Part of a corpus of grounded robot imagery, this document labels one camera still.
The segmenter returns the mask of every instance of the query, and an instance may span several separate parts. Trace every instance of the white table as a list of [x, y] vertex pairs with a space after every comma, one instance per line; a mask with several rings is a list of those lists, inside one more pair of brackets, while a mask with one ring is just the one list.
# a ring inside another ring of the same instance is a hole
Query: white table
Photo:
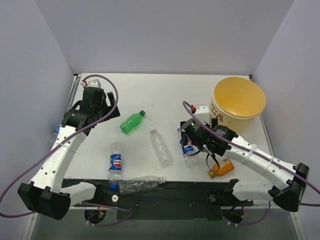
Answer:
[[[109, 146], [118, 141], [124, 145], [122, 177], [131, 179], [147, 175], [165, 176], [167, 181], [228, 182], [230, 179], [259, 181], [263, 177], [251, 169], [233, 161], [235, 169], [211, 179], [207, 173], [205, 153], [200, 153], [200, 166], [189, 169], [184, 164], [180, 135], [180, 121], [191, 116], [185, 111], [182, 101], [190, 104], [210, 105], [215, 85], [227, 75], [175, 75], [175, 74], [125, 74], [98, 73], [109, 78], [119, 92], [118, 108], [121, 116], [98, 124], [76, 152], [67, 172], [66, 179], [107, 179], [110, 166]], [[90, 75], [83, 73], [81, 80]], [[112, 91], [110, 84], [100, 79], [105, 92]], [[75, 92], [74, 103], [82, 99], [83, 88]], [[146, 115], [140, 125], [129, 135], [119, 128], [131, 114], [144, 110]], [[156, 127], [164, 138], [173, 158], [173, 164], [161, 168], [150, 142], [150, 127]], [[249, 143], [269, 153], [267, 139], [261, 119], [257, 117], [249, 129], [242, 134]], [[214, 161], [209, 158], [209, 166]]]

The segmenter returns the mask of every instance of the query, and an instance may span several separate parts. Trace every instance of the gray wall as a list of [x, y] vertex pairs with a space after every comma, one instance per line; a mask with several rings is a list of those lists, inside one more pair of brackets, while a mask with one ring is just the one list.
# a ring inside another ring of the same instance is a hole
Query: gray wall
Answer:
[[293, 0], [36, 0], [72, 70], [252, 74]]
[[[73, 73], [34, 0], [1, 1], [0, 33], [2, 192], [51, 148], [51, 134], [63, 117]], [[30, 178], [29, 174], [22, 181]], [[1, 212], [28, 211], [17, 194], [19, 184], [1, 202]], [[25, 220], [0, 217], [0, 239], [20, 239]]]
[[[320, 187], [320, 1], [295, 0], [253, 75], [265, 92], [263, 117], [275, 155], [310, 167]], [[307, 188], [303, 202], [320, 203]], [[319, 239], [320, 208], [300, 207], [308, 239]]]

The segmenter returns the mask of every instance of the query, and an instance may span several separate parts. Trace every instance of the yellow bin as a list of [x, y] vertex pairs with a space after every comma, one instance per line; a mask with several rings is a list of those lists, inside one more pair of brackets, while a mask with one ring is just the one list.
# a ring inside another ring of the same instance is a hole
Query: yellow bin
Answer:
[[242, 77], [228, 77], [214, 88], [210, 117], [236, 133], [243, 133], [266, 105], [264, 91], [254, 82]]

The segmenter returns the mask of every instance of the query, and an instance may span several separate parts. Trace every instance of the purple cable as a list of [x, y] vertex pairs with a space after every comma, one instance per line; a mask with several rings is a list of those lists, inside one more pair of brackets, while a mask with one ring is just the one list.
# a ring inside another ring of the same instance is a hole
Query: purple cable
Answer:
[[[64, 144], [65, 142], [67, 142], [68, 140], [70, 140], [71, 138], [73, 138], [75, 135], [87, 130], [87, 129], [90, 129], [92, 127], [94, 127], [95, 125], [97, 125], [98, 123], [101, 123], [103, 120], [105, 120], [106, 118], [108, 118], [112, 113], [113, 111], [116, 109], [117, 105], [118, 105], [118, 100], [119, 100], [119, 96], [118, 96], [118, 90], [116, 88], [116, 86], [113, 84], [112, 81], [110, 81], [108, 78], [106, 78], [105, 76], [102, 76], [102, 75], [99, 75], [99, 74], [92, 74], [92, 75], [89, 75], [87, 77], [85, 77], [82, 81], [85, 82], [88, 78], [92, 78], [92, 77], [96, 77], [96, 78], [102, 78], [106, 81], [108, 81], [111, 86], [113, 87], [114, 91], [115, 91], [115, 103], [114, 103], [114, 106], [113, 108], [111, 109], [110, 112], [108, 112], [108, 114], [106, 114], [104, 117], [102, 117], [101, 119], [89, 124], [88, 126], [85, 126], [81, 129], [79, 129], [78, 131], [74, 132], [73, 134], [71, 134], [70, 136], [68, 136], [66, 139], [64, 139], [61, 144]], [[6, 195], [6, 193], [8, 192], [8, 190], [20, 179], [22, 178], [24, 175], [26, 175], [28, 172], [30, 172], [32, 169], [34, 169], [36, 166], [38, 166], [40, 163], [42, 163], [44, 160], [46, 160], [51, 154], [53, 154], [58, 148], [60, 148], [61, 146], [60, 145], [57, 145], [55, 148], [53, 148], [47, 155], [45, 155], [43, 158], [41, 158], [39, 161], [37, 161], [35, 164], [33, 164], [31, 167], [29, 167], [27, 170], [25, 170], [23, 173], [21, 173], [19, 176], [17, 176], [4, 190], [3, 192], [1, 193], [0, 195], [0, 203], [2, 201], [2, 199], [4, 198], [4, 196]], [[26, 212], [26, 213], [22, 213], [22, 214], [17, 214], [17, 215], [7, 215], [7, 214], [4, 214], [2, 212], [0, 212], [0, 217], [3, 217], [3, 218], [19, 218], [19, 217], [24, 217], [24, 216], [27, 216], [27, 215], [30, 215], [30, 214], [34, 214], [35, 212], [34, 211], [31, 211], [31, 212]]]
[[237, 224], [238, 227], [243, 227], [243, 226], [248, 226], [248, 225], [253, 225], [253, 224], [258, 224], [260, 222], [262, 222], [266, 217], [268, 217], [269, 213], [271, 210], [271, 202], [269, 202], [269, 207], [268, 210], [266, 211], [265, 215], [263, 215], [260, 219], [256, 220], [256, 221], [252, 221], [252, 222], [245, 222], [245, 223], [239, 223]]
[[[100, 207], [100, 208], [106, 208], [106, 209], [113, 209], [113, 210], [117, 210], [117, 211], [121, 211], [121, 212], [127, 212], [127, 213], [131, 213], [129, 216], [126, 216], [118, 221], [114, 221], [112, 223], [108, 223], [108, 224], [95, 224], [95, 227], [109, 227], [109, 226], [113, 226], [119, 223], [122, 223], [123, 221], [131, 218], [134, 215], [133, 211], [127, 210], [127, 209], [123, 209], [123, 208], [118, 208], [118, 207], [114, 207], [114, 206], [105, 206], [105, 205], [100, 205], [100, 204], [95, 204], [95, 203], [89, 203], [89, 202], [82, 202], [82, 205], [89, 205], [89, 206], [94, 206], [94, 207]], [[90, 221], [90, 219], [92, 219], [94, 216], [96, 216], [97, 214], [93, 214], [91, 216], [88, 217], [87, 221]]]
[[[222, 141], [224, 141], [224, 142], [226, 142], [226, 143], [228, 143], [228, 144], [230, 144], [230, 145], [232, 145], [232, 146], [235, 146], [235, 147], [237, 147], [237, 148], [239, 148], [239, 149], [242, 149], [242, 150], [244, 150], [244, 151], [246, 151], [246, 152], [250, 152], [250, 149], [248, 149], [248, 148], [246, 148], [246, 147], [244, 147], [244, 146], [240, 146], [240, 145], [238, 145], [238, 144], [236, 144], [236, 143], [233, 143], [233, 142], [231, 142], [231, 141], [223, 138], [222, 136], [216, 134], [214, 131], [212, 131], [210, 128], [208, 128], [206, 125], [204, 125], [204, 124], [199, 120], [199, 118], [197, 118], [197, 117], [190, 111], [189, 108], [191, 108], [191, 106], [190, 106], [189, 103], [187, 103], [186, 101], [183, 101], [182, 104], [183, 104], [185, 110], [191, 115], [191, 117], [192, 117], [199, 125], [201, 125], [201, 127], [203, 127], [205, 130], [207, 130], [210, 134], [212, 134], [212, 135], [215, 136], [216, 138], [218, 138], [218, 139], [220, 139], [220, 140], [222, 140]], [[267, 158], [266, 156], [262, 155], [262, 154], [259, 153], [259, 152], [253, 151], [252, 153], [255, 154], [255, 155], [257, 155], [257, 156], [259, 156], [260, 158], [263, 158], [263, 159], [267, 160], [268, 162], [270, 161], [269, 158]], [[315, 187], [311, 182], [309, 182], [308, 180], [304, 179], [303, 177], [299, 176], [299, 175], [296, 174], [295, 172], [289, 170], [288, 168], [280, 165], [279, 163], [277, 163], [277, 162], [275, 162], [275, 161], [272, 161], [271, 163], [272, 163], [273, 165], [276, 165], [277, 167], [285, 170], [286, 172], [292, 174], [293, 176], [295, 176], [296, 178], [298, 178], [299, 180], [301, 180], [302, 182], [304, 182], [305, 184], [307, 184], [308, 186], [310, 186], [313, 190], [315, 190], [315, 191], [320, 195], [320, 190], [319, 190], [318, 188], [316, 188], [316, 187]], [[300, 205], [301, 205], [301, 206], [309, 206], [309, 207], [320, 207], [320, 203], [300, 203]]]

